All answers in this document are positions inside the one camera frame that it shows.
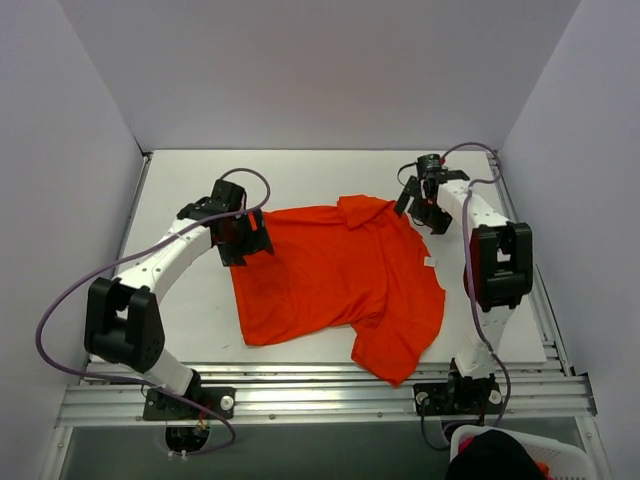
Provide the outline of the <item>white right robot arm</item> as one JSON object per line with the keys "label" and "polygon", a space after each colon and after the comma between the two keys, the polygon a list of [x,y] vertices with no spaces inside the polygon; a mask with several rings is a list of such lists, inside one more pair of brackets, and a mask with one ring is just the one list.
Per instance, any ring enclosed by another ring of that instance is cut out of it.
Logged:
{"label": "white right robot arm", "polygon": [[480,400],[474,381],[494,374],[506,325],[531,292],[532,230],[495,210],[473,191],[473,182],[459,174],[409,177],[394,211],[408,213],[435,235],[444,234],[453,222],[462,229],[463,283],[472,327],[466,344],[453,358],[460,378],[443,391],[450,409],[467,412]]}

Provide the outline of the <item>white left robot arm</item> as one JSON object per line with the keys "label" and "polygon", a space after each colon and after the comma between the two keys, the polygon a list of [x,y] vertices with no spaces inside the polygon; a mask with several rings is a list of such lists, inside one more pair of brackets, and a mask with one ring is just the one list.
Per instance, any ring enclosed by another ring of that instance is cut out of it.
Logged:
{"label": "white left robot arm", "polygon": [[85,349],[166,390],[166,408],[179,419],[200,411],[201,379],[167,350],[160,303],[212,249],[225,267],[244,266],[259,252],[274,253],[262,210],[243,206],[243,197],[203,197],[187,204],[149,253],[112,279],[95,279],[88,289]]}

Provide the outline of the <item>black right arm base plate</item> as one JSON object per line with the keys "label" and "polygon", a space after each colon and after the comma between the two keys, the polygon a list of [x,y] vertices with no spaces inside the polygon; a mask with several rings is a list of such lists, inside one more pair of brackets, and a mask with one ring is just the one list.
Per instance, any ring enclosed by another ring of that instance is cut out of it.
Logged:
{"label": "black right arm base plate", "polygon": [[495,375],[472,379],[450,373],[446,381],[412,385],[416,413],[424,416],[498,414],[503,396]]}

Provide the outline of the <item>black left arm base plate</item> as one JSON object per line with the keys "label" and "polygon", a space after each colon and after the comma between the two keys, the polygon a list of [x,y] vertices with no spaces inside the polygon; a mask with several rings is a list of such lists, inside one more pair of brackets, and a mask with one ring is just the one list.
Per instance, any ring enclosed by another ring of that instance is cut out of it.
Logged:
{"label": "black left arm base plate", "polygon": [[198,399],[185,400],[170,396],[159,389],[149,389],[142,418],[146,421],[179,421],[198,420],[209,414],[199,406],[212,411],[216,416],[226,420],[234,416],[236,390],[230,386],[205,387]]}

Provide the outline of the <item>orange t shirt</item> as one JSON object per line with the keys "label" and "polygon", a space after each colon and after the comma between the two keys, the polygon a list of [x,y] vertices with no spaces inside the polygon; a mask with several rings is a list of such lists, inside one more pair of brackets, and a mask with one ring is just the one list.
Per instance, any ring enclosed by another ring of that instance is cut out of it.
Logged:
{"label": "orange t shirt", "polygon": [[275,252],[231,270],[245,344],[348,325],[358,366],[394,387],[407,380],[439,335],[446,292],[425,263],[422,236],[395,205],[351,195],[265,213]]}

